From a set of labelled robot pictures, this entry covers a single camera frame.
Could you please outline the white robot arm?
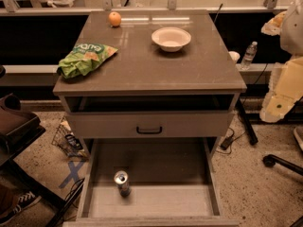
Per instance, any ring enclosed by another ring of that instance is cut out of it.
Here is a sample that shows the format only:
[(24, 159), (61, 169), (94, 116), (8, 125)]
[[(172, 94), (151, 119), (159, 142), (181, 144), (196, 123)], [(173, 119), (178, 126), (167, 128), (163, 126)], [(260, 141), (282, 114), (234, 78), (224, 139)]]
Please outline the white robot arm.
[(303, 0), (294, 0), (286, 11), (265, 23), (261, 32), (280, 36), (280, 47), (291, 54), (285, 63), (276, 62), (259, 117), (276, 123), (303, 97)]

